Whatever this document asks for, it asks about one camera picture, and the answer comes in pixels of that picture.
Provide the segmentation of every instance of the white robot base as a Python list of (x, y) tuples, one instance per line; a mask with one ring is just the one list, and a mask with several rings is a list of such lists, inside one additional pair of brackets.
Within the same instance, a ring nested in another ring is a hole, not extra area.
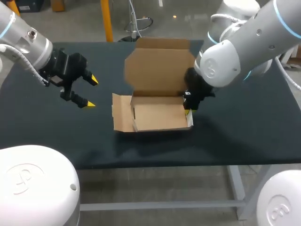
[(79, 179), (61, 153), (37, 145), (0, 150), (0, 225), (76, 226)]

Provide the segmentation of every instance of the yellow pole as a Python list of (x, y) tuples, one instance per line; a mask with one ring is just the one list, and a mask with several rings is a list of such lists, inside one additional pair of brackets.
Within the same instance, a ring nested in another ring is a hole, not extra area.
[(109, 0), (100, 0), (103, 12), (103, 25), (105, 30), (105, 37), (107, 41), (113, 41), (113, 32), (110, 16)]
[(15, 12), (18, 16), (20, 16), (20, 12), (18, 10), (18, 7), (16, 5), (15, 0), (9, 0), (6, 2), (6, 5), (13, 11)]

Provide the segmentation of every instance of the metal table frame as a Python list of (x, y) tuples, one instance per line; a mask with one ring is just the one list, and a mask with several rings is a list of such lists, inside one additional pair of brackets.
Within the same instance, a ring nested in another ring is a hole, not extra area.
[(267, 180), (280, 172), (278, 165), (263, 165), (257, 174), (256, 181), (245, 194), (238, 166), (228, 166), (228, 173), (234, 200), (224, 201), (174, 201), (174, 202), (124, 202), (81, 204), (80, 211), (94, 210), (141, 210), (141, 209), (176, 209), (176, 208), (216, 208), (237, 207), (239, 220), (247, 220), (253, 214), (261, 189)]

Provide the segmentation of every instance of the box lid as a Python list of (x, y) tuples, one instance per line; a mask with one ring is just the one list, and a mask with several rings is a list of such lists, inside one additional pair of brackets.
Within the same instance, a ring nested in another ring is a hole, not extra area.
[(184, 75), (195, 60), (189, 48), (188, 40), (140, 38), (125, 60), (125, 79), (134, 96), (174, 96), (185, 91)]

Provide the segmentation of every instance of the cardboard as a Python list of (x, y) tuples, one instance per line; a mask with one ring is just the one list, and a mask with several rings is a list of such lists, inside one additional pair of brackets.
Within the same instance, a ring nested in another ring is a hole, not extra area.
[(192, 113), (185, 114), (184, 75), (195, 57), (190, 42), (141, 38), (125, 60), (125, 80), (132, 96), (112, 95), (114, 130), (122, 132), (189, 129)]

